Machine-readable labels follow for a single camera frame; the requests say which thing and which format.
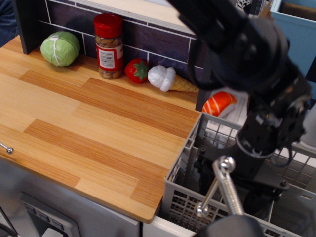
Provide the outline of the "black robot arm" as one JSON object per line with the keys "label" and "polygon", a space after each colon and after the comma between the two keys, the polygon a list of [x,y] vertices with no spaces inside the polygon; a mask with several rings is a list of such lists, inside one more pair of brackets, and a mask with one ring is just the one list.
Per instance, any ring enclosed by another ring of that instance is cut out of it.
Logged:
{"label": "black robot arm", "polygon": [[256,214],[289,188],[265,160],[275,150],[291,151],[305,133],[311,87],[290,60],[288,40],[273,21],[249,18],[229,0],[173,0],[171,5],[197,37],[189,53],[191,81],[203,90],[228,87],[250,97],[234,145],[199,148],[200,190],[214,180],[212,163],[232,157],[237,165],[233,181],[247,190],[243,208]]}

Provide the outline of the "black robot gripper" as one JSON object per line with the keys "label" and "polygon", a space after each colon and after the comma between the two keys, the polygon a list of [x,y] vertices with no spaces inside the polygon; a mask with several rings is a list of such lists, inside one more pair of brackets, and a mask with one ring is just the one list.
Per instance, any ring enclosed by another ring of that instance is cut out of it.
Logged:
{"label": "black robot gripper", "polygon": [[235,160],[236,167],[231,178],[237,189],[244,192],[243,209],[249,215],[254,216],[290,188],[289,182],[278,176],[264,158],[248,156],[236,145],[223,149],[201,146],[198,149],[197,168],[200,173],[199,192],[202,195],[207,193],[215,177],[212,163],[221,156]]}

